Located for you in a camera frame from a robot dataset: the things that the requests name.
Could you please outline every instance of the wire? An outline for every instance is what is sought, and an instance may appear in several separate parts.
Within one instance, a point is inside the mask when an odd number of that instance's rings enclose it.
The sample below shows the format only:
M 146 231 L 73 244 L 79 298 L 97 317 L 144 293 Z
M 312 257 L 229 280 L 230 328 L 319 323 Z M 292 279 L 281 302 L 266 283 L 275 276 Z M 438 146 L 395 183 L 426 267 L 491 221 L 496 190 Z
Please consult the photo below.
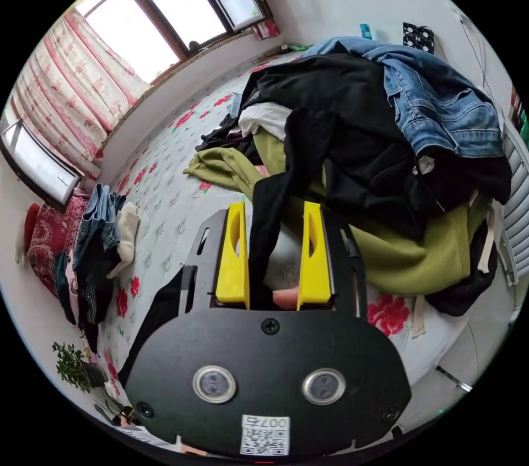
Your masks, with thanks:
M 437 36 L 436 38 L 437 38 L 437 45 L 439 46 L 439 49 L 441 49 L 442 55 L 445 57 L 445 62 L 448 64 L 448 59 L 446 58 L 445 51 L 442 48 L 442 44 Z
M 487 69 L 485 67 L 485 48 L 482 49 L 482 43 L 479 35 L 476 35 L 476 38 L 478 39 L 479 58 L 481 59 L 481 65 L 483 67 L 483 81 L 481 83 L 481 86 L 485 87 L 485 73 L 487 72 Z
M 487 82 L 487 77 L 485 76 L 485 70 L 483 68 L 483 64 L 479 60 L 478 54 L 476 53 L 476 49 L 474 49 L 474 44 L 472 43 L 472 40 L 468 36 L 467 28 L 465 27 L 465 24 L 462 21 L 460 23 L 461 23 L 461 27 L 463 27 L 463 32 L 465 33 L 465 36 L 467 37 L 468 43 L 470 44 L 470 47 L 472 48 L 472 51 L 474 52 L 474 56 L 476 57 L 476 60 L 477 60 L 477 62 L 479 64 L 479 69 L 481 70 L 481 73 L 483 75 L 483 82 L 484 82 L 484 84 L 487 85 L 487 88 L 489 89 L 489 92 L 490 92 L 490 98 L 492 99 L 492 102 L 494 103 L 494 107 L 496 109 L 498 109 L 498 107 L 496 105 L 496 101 L 494 100 L 494 95 L 492 93 L 492 89 L 490 88 L 490 84 Z

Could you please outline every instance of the bed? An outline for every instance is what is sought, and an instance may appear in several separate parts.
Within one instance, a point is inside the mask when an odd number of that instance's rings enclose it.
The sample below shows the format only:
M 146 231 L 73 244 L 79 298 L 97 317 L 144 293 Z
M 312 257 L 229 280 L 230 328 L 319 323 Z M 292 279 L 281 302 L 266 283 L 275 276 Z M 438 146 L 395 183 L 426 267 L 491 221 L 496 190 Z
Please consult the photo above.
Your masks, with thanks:
M 277 64 L 294 60 L 290 53 L 267 61 Z M 185 176 L 182 172 L 195 154 L 201 135 L 215 129 L 228 113 L 233 93 L 241 93 L 251 71 L 227 75 L 205 88 L 148 135 L 128 158 L 111 187 L 138 202 L 141 222 L 136 237 L 136 256 L 119 276 L 111 306 L 100 325 L 100 364 L 111 376 L 116 398 L 126 403 L 117 373 L 128 357 L 135 336 L 154 295 L 179 271 L 202 221 L 230 203 L 244 200 L 238 192 Z M 247 232 L 250 232 L 252 205 L 246 200 Z M 291 288 L 298 283 L 300 246 L 283 230 L 272 255 L 268 285 Z M 413 386 L 449 350 L 465 328 L 469 314 L 450 317 L 425 303 L 426 332 L 412 336 L 414 298 L 381 294 L 368 288 L 369 320 L 382 330 L 400 352 Z

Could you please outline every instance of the pillow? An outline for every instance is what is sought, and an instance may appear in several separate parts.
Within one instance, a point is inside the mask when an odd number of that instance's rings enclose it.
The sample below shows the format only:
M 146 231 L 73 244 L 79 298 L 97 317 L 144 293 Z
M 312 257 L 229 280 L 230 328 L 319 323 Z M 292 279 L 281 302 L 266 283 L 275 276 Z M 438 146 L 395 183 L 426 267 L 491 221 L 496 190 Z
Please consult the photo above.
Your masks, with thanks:
M 31 245 L 31 237 L 33 237 L 33 230 L 35 229 L 39 209 L 40 206 L 38 203 L 32 203 L 26 213 L 26 219 L 24 221 L 24 251 L 26 253 Z
M 89 197 L 76 189 L 64 213 L 43 203 L 36 216 L 26 258 L 37 277 L 56 297 L 55 257 L 74 247 Z

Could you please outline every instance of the curtain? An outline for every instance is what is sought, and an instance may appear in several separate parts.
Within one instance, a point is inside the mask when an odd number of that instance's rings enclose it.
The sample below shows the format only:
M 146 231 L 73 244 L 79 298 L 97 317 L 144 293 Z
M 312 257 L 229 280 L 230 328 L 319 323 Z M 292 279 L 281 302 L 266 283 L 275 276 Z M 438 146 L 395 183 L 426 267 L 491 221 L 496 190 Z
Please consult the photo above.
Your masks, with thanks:
M 71 9 L 29 57 L 10 102 L 45 148 L 95 180 L 103 141 L 149 88 Z

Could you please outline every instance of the jeans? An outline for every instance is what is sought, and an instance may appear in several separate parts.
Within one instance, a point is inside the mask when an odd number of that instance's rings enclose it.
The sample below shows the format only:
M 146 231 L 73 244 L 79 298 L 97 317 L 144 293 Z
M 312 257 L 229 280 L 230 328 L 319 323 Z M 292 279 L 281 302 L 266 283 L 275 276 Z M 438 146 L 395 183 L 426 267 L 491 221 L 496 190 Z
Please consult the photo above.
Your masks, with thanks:
M 120 243 L 120 236 L 116 227 L 116 214 L 123 207 L 125 200 L 125 196 L 111 193 L 108 185 L 103 186 L 98 183 L 95 186 L 81 219 L 75 241 L 73 250 L 74 271 L 77 271 L 88 244 L 97 231 L 101 230 L 104 251 Z

